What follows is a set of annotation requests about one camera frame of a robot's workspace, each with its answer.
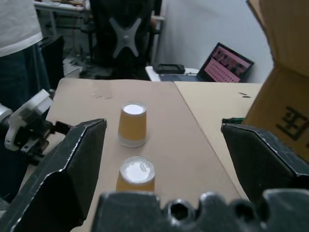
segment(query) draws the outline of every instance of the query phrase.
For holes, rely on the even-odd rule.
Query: office chair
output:
[[[116,68],[112,79],[132,79],[147,61],[154,0],[90,0],[97,37],[95,63]]]

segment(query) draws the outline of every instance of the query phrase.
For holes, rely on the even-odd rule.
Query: laptop screen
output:
[[[218,43],[200,70],[199,76],[204,81],[239,82],[252,66],[252,61]]]

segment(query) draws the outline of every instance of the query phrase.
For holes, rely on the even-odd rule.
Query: cardboard table surface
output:
[[[148,138],[139,148],[124,147],[117,137],[121,106],[131,100],[147,106]],[[47,120],[76,125],[106,118],[108,123],[88,218],[83,226],[72,231],[90,231],[100,194],[115,190],[122,162],[136,155],[145,156],[153,163],[155,192],[162,206],[169,200],[183,198],[197,207],[200,194],[207,191],[219,192],[227,201],[239,198],[174,83],[64,78],[54,101]]]
[[[247,199],[221,133],[221,124],[223,118],[245,117],[262,85],[212,82],[175,83],[240,196]]]

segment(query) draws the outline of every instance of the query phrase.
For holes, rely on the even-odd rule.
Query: white shirt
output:
[[[33,0],[0,0],[0,57],[19,52],[41,39]]]

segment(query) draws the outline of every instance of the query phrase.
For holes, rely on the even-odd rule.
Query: black printed character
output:
[[[276,126],[294,141],[297,141],[302,133],[309,127],[309,120],[301,113],[291,107],[286,107],[285,116],[282,118],[283,124]]]

